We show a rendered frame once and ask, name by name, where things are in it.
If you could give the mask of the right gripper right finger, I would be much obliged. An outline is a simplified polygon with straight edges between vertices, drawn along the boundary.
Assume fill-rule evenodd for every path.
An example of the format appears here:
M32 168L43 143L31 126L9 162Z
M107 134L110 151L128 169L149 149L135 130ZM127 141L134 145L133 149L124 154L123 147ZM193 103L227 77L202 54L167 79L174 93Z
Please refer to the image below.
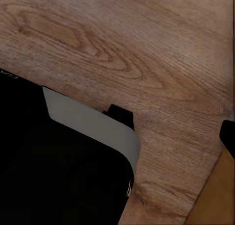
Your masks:
M235 122L224 120L219 137L235 160Z

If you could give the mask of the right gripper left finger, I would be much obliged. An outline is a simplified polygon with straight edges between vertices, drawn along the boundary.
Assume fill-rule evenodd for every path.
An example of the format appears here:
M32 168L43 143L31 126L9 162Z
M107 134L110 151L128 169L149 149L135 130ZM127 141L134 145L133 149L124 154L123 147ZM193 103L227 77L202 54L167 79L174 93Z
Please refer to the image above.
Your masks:
M21 120L0 125L0 179L25 140Z

